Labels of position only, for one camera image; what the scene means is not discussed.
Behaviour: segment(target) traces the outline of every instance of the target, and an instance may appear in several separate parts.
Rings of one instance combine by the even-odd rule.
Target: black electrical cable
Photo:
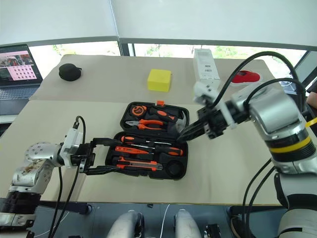
[[[247,221],[246,221],[246,232],[247,232],[247,238],[252,238],[251,237],[251,230],[250,230],[250,212],[251,212],[251,208],[252,208],[252,205],[253,205],[253,202],[259,192],[259,190],[261,189],[262,185],[264,184],[264,182],[267,180],[267,178],[273,173],[274,171],[274,167],[272,167],[268,172],[267,174],[264,176],[264,178],[261,180],[261,182],[259,183],[257,189],[255,190],[255,192],[253,193],[253,196],[250,200],[250,203],[249,203],[249,207],[248,207],[248,211],[247,211]]]
[[[232,82],[233,78],[236,76],[236,74],[245,66],[247,65],[250,61],[258,58],[258,57],[261,57],[261,56],[273,56],[273,57],[277,57],[279,58],[280,60],[282,60],[286,65],[287,67],[289,68],[290,70],[290,73],[291,75],[293,76],[293,79],[294,80],[298,80],[298,76],[297,76],[297,73],[293,67],[293,65],[291,64],[291,62],[283,55],[277,53],[277,52],[273,52],[273,51],[263,51],[263,52],[259,52],[259,53],[256,53],[250,57],[248,57],[246,60],[244,60],[233,72],[232,74],[230,75],[230,77],[228,78],[228,80],[225,82],[223,88],[221,89],[221,91],[219,92],[219,95],[217,96],[217,98],[214,100],[214,102],[212,103],[211,105],[211,108],[214,108],[220,101],[220,99],[223,97],[225,91],[227,90],[227,88],[229,87],[230,83]]]
[[[58,199],[57,199],[57,203],[55,206],[55,212],[54,212],[54,216],[53,216],[53,220],[52,220],[52,224],[51,224],[51,229],[50,229],[50,233],[49,233],[48,237],[51,237],[51,234],[52,234],[53,229],[54,229],[55,219],[57,216],[57,211],[58,211],[58,207],[59,207],[59,203],[60,203],[61,192],[63,190],[63,178],[61,176],[61,167],[58,167],[58,174],[59,174],[59,194],[58,194]]]
[[[248,192],[250,190],[250,187],[253,184],[254,180],[256,180],[256,178],[259,176],[259,174],[262,173],[262,171],[270,164],[270,162],[271,162],[271,158],[268,161],[266,161],[266,163],[253,176],[253,178],[249,182],[249,184],[247,186],[247,189],[246,189],[246,191],[244,193],[243,204],[242,204],[242,214],[241,214],[242,222],[243,222],[244,225],[245,225],[246,201],[247,201],[247,196],[248,196]]]
[[[247,99],[244,101],[244,108],[246,109],[246,111],[248,112],[249,111],[249,102],[250,100],[252,99],[252,97],[262,88],[270,85],[270,84],[273,84],[273,83],[276,83],[276,82],[281,82],[281,81],[288,81],[288,82],[292,82],[292,83],[295,83],[296,85],[299,85],[300,88],[302,89],[301,93],[302,93],[302,103],[305,102],[305,92],[306,92],[306,89],[305,87],[303,86],[303,84],[301,84],[299,81],[296,81],[292,78],[277,78],[277,79],[272,79],[272,80],[269,80],[263,84],[261,84],[259,87],[255,88],[250,94],[249,96],[247,97]]]
[[[85,143],[85,138],[86,138],[86,124],[85,124],[85,120],[83,119],[82,116],[77,116],[76,117],[76,122],[78,122],[78,119],[81,120],[81,122],[83,123],[83,144]]]
[[[59,219],[58,219],[58,221],[57,221],[57,223],[56,223],[55,229],[53,230],[52,235],[51,235],[49,238],[53,238],[54,235],[55,235],[55,233],[56,233],[56,231],[57,231],[57,229],[58,229],[58,226],[59,226],[59,224],[60,224],[60,221],[61,221],[61,219],[62,219],[62,217],[63,217],[63,215],[64,215],[64,213],[65,213],[66,206],[68,205],[69,200],[70,200],[70,197],[71,197],[71,195],[72,195],[72,193],[73,193],[73,190],[74,190],[74,187],[75,187],[75,184],[76,184],[76,181],[77,181],[78,173],[79,173],[79,166],[77,167],[76,174],[75,174],[75,178],[74,178],[74,182],[73,182],[73,184],[72,184],[72,186],[71,186],[71,189],[70,189],[70,191],[69,191],[69,194],[68,194],[67,200],[66,200],[66,202],[65,202],[65,204],[64,204],[63,210],[62,210],[62,212],[61,212],[61,214],[60,214],[60,216],[59,216]]]

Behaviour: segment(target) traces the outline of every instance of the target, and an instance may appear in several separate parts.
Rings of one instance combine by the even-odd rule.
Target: pliers
[[[137,121],[137,120],[129,120],[129,121],[126,121],[125,123],[127,123],[128,125],[136,125],[139,130],[144,130],[144,129],[148,129],[148,130],[162,130],[162,128],[148,127],[146,125],[148,125],[148,124],[164,125],[165,124],[164,122],[162,122],[160,120],[144,120],[144,119],[141,119],[139,121]]]

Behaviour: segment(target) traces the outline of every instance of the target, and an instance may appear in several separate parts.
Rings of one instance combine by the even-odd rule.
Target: yellow sponge
[[[170,76],[172,72],[163,69],[151,69],[148,77],[148,89],[154,91],[168,92]]]

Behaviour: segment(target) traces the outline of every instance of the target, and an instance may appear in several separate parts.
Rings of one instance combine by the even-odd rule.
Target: black tool case
[[[140,106],[145,108],[146,111],[143,115],[135,116],[133,115],[132,110],[138,109]],[[186,118],[185,126],[189,124],[189,112],[186,108],[165,105],[164,102],[158,101],[158,104],[155,103],[144,103],[144,102],[133,102],[130,103],[127,109],[124,112],[124,115],[121,119],[120,125],[124,131],[119,132],[115,135],[114,139],[122,141],[122,137],[138,137],[141,139],[146,139],[146,143],[139,143],[138,145],[153,147],[144,148],[137,147],[131,145],[131,143],[123,143],[121,147],[129,147],[133,149],[138,149],[142,151],[149,152],[149,154],[130,154],[127,152],[116,150],[116,146],[112,146],[109,148],[109,151],[106,156],[106,165],[115,165],[118,166],[120,164],[122,168],[117,172],[123,173],[131,176],[149,176],[152,179],[181,179],[186,174],[187,169],[187,161],[188,161],[188,145],[187,143],[178,143],[176,142],[176,138],[179,133],[175,127],[175,122],[172,121],[164,121],[162,117],[160,117],[157,113],[153,114],[151,109],[163,111],[168,113],[171,118],[176,116],[177,118],[183,119],[183,116]],[[161,128],[161,129],[139,129],[137,125],[128,125],[127,121],[139,121],[139,120],[160,120],[163,122],[163,125],[156,124],[148,124],[146,126],[153,128]],[[170,143],[171,145],[158,144],[154,142],[163,142]],[[173,147],[181,149],[181,152],[177,152],[179,155],[171,155],[174,153],[164,153],[160,152],[157,149],[157,146],[163,147]],[[125,161],[133,161],[138,164],[137,167],[129,166],[130,163],[126,163]],[[148,163],[154,164],[157,166],[156,168],[143,168],[139,167],[138,162],[146,162],[146,167]]]

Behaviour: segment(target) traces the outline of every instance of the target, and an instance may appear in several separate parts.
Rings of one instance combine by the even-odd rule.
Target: laptop keyboard
[[[35,93],[38,87],[33,88],[5,88],[0,89],[0,101],[28,99]]]

